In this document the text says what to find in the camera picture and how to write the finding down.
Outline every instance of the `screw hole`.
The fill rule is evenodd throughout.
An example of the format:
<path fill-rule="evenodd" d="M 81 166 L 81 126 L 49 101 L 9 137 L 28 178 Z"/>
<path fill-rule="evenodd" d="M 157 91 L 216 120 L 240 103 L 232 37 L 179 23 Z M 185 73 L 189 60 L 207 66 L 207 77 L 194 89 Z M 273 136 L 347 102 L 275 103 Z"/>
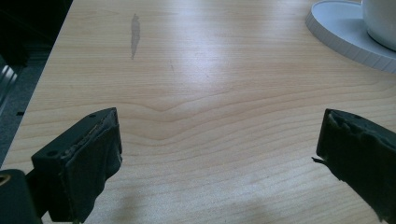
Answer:
<path fill-rule="evenodd" d="M 49 152 L 47 152 L 47 156 L 49 156 L 49 157 L 55 156 L 56 154 L 58 154 L 57 151 L 49 151 Z"/>
<path fill-rule="evenodd" d="M 10 178 L 10 175 L 0 175 L 0 186 L 6 184 Z"/>

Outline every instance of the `white mug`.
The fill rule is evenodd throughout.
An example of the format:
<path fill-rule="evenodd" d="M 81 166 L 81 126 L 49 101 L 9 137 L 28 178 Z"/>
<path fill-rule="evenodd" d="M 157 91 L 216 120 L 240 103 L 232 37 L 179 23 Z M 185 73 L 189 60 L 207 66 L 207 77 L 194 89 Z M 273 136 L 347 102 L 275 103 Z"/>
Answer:
<path fill-rule="evenodd" d="M 361 7 L 370 37 L 396 50 L 396 0 L 362 0 Z"/>

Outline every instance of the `light wood surface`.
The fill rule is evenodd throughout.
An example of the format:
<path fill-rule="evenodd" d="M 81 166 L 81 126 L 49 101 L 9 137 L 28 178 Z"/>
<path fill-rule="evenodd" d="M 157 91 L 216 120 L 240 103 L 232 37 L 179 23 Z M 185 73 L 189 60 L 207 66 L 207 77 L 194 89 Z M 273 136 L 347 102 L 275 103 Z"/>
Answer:
<path fill-rule="evenodd" d="M 2 169 L 115 106 L 123 165 L 86 223 L 379 222 L 311 157 L 327 107 L 396 131 L 396 76 L 313 37 L 315 2 L 75 0 Z"/>

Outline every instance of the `mark on table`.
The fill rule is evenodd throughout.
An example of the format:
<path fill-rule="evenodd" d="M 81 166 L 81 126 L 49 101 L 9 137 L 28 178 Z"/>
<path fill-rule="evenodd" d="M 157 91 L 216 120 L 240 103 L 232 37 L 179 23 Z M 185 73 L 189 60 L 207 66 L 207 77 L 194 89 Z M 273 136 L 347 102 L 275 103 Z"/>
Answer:
<path fill-rule="evenodd" d="M 132 38 L 131 38 L 131 50 L 132 50 L 132 60 L 134 59 L 134 55 L 136 54 L 137 44 L 139 43 L 140 39 L 140 21 L 139 17 L 134 14 L 132 18 Z"/>

